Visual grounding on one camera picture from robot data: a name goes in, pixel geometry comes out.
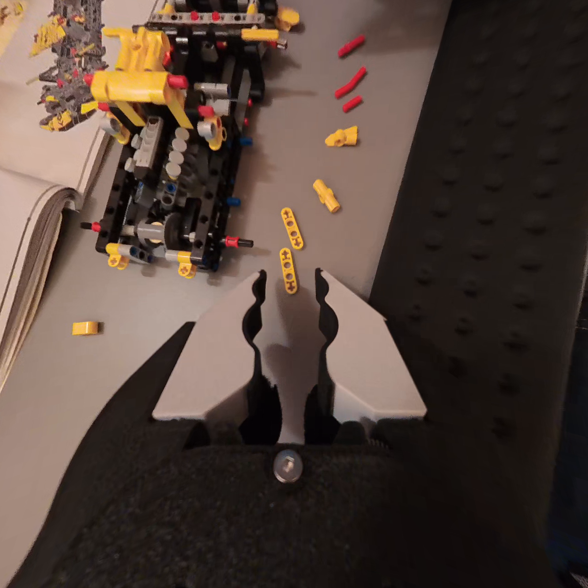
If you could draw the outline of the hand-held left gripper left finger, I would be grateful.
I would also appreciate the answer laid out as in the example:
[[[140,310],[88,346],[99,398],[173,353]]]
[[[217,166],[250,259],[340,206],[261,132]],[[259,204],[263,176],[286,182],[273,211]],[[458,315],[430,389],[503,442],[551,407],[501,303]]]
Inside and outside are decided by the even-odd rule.
[[[281,432],[279,394],[262,372],[254,342],[262,328],[266,284],[265,270],[253,272],[195,321],[152,412],[155,420]]]

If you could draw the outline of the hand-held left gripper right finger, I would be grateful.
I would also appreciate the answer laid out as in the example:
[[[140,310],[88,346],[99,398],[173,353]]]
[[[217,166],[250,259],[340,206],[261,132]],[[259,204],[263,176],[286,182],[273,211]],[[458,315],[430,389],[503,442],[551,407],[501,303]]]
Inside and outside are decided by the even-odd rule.
[[[344,423],[370,434],[381,420],[421,420],[425,402],[386,319],[326,270],[315,270],[318,379],[305,404],[307,435],[336,435]]]

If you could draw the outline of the yellow thin lego beam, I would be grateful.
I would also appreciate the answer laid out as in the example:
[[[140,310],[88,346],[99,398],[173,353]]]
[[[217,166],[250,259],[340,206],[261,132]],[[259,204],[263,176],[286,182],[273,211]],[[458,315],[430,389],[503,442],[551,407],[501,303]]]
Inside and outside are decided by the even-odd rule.
[[[285,291],[289,295],[294,295],[298,291],[298,281],[292,252],[289,248],[283,247],[279,257]]]
[[[286,231],[288,233],[288,237],[292,248],[294,248],[297,251],[303,249],[304,241],[293,210],[291,208],[284,207],[281,210],[281,217],[286,228]]]

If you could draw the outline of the yellow black lego car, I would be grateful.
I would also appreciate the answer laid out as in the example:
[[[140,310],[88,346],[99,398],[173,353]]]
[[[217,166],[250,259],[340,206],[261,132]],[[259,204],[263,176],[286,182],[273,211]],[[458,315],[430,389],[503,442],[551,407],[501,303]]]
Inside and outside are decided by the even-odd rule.
[[[190,279],[254,246],[226,231],[233,191],[264,55],[299,26],[278,1],[165,1],[142,25],[104,29],[121,44],[114,70],[84,80],[123,148],[101,220],[80,226],[111,268],[164,258]]]

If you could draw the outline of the yellow lego axle connector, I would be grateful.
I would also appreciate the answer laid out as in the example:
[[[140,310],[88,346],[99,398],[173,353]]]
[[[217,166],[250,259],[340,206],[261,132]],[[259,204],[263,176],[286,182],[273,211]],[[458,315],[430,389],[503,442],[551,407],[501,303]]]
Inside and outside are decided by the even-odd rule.
[[[335,213],[340,210],[341,205],[336,199],[332,189],[328,188],[323,180],[317,179],[313,182],[313,189],[318,198],[324,204],[330,213]]]

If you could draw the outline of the yellow wedge lego connector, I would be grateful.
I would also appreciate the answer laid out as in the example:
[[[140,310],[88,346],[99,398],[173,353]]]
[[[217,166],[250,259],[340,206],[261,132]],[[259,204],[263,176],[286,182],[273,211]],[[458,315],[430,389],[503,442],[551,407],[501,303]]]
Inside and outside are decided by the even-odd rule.
[[[328,135],[325,144],[330,148],[340,148],[342,146],[355,146],[358,141],[358,126],[338,129]]]

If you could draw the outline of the bent red lego piece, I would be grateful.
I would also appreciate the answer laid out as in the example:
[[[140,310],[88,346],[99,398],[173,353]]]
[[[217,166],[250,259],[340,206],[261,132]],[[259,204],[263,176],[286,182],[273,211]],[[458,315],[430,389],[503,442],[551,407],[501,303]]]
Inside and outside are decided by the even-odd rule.
[[[361,83],[363,78],[367,74],[367,69],[365,66],[359,68],[356,74],[349,80],[346,84],[335,90],[334,97],[335,99],[341,99],[344,96],[348,95],[349,93],[353,92],[357,85]]]

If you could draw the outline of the lego instruction booklet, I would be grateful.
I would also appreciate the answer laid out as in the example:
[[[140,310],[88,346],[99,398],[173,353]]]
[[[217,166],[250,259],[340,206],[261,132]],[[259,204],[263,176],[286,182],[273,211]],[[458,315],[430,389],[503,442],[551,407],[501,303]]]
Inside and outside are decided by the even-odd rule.
[[[108,142],[84,82],[107,67],[103,5],[1,1],[1,388]]]

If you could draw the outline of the black perforated mat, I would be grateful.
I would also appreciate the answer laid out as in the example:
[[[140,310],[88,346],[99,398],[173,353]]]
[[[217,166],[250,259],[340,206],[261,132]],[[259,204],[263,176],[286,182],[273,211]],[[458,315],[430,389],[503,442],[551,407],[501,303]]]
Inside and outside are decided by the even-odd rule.
[[[385,587],[587,587],[560,448],[587,278],[587,1],[453,1],[370,303],[427,406],[372,442]]]

